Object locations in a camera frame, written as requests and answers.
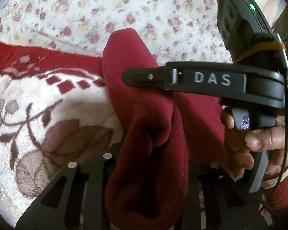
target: bed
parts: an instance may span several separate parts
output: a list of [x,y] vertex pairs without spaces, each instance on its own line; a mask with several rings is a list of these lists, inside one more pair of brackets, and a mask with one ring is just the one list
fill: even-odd
[[[277,7],[271,23],[284,9],[282,0]],[[4,219],[14,227],[63,165],[105,153],[120,140],[119,122],[93,67],[112,32],[135,29],[160,65],[230,63],[216,16],[217,0],[0,0]],[[72,61],[73,55],[61,52],[81,58]],[[70,143],[79,142],[75,154]]]

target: screw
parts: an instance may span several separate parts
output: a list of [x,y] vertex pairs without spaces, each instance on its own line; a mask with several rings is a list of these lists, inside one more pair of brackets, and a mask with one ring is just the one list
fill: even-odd
[[210,164],[210,167],[212,167],[213,169],[217,169],[219,167],[219,164],[216,162],[213,162]]
[[73,169],[74,167],[77,166],[77,163],[76,162],[70,162],[67,166],[68,166],[68,168]]
[[103,157],[105,158],[105,159],[111,159],[112,158],[112,154],[111,153],[105,153],[104,155],[103,155]]

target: red towel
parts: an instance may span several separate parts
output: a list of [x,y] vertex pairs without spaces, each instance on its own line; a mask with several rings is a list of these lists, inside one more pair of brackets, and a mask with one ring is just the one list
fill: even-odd
[[188,187],[187,145],[193,158],[226,163],[217,98],[129,87],[122,81],[128,68],[155,67],[136,31],[112,33],[104,50],[103,75],[128,134],[105,203],[111,221],[124,230],[169,229],[177,222]]

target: red sleeve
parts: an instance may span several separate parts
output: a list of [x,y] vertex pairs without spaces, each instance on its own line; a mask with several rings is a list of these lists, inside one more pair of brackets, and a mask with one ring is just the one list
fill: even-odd
[[[265,190],[265,196],[269,197],[269,194],[272,192],[273,188]],[[277,211],[284,211],[288,207],[288,176],[283,180],[278,186],[277,190],[271,198],[269,203],[271,207]]]

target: red cloth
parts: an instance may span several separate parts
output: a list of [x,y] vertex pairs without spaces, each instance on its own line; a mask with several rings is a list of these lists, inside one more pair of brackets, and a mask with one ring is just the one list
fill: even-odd
[[[35,68],[28,68],[25,62],[19,62],[23,56],[29,56]],[[64,53],[41,47],[6,45],[0,42],[0,73],[9,74],[13,79],[37,75],[48,70],[83,76],[76,68],[102,76],[102,57]]]
[[177,222],[187,193],[187,145],[196,159],[226,164],[217,98],[129,87],[122,81],[128,68],[155,67],[136,31],[112,33],[104,50],[103,75],[128,134],[105,202],[111,221],[124,230],[169,229]]
[[[268,197],[273,188],[265,193]],[[270,206],[281,213],[288,207],[288,176],[284,179],[272,196]]]

